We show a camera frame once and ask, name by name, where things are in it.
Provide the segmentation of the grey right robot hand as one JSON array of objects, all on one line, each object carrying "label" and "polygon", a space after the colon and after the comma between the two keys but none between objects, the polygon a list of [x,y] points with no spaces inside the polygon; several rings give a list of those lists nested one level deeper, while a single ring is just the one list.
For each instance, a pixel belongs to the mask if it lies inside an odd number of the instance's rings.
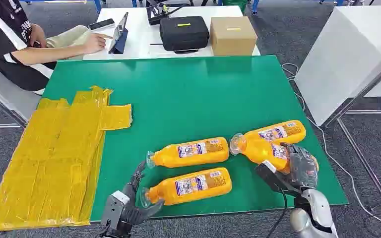
[{"label": "grey right robot hand", "polygon": [[305,148],[296,144],[281,142],[287,151],[287,163],[281,173],[286,181],[296,188],[317,187],[318,162],[316,158]]}]

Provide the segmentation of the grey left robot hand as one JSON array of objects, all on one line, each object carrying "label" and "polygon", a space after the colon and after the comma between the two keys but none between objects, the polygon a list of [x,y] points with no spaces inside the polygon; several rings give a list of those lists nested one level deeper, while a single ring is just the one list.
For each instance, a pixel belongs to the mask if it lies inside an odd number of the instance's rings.
[{"label": "grey left robot hand", "polygon": [[139,225],[143,223],[148,218],[155,215],[161,210],[165,201],[160,199],[155,204],[147,208],[138,208],[135,205],[135,199],[137,194],[137,189],[141,179],[144,177],[143,170],[145,169],[145,161],[142,161],[134,173],[132,174],[130,181],[123,187],[122,193],[129,198],[129,202],[124,206],[121,214],[121,221],[129,223],[131,225]]}]

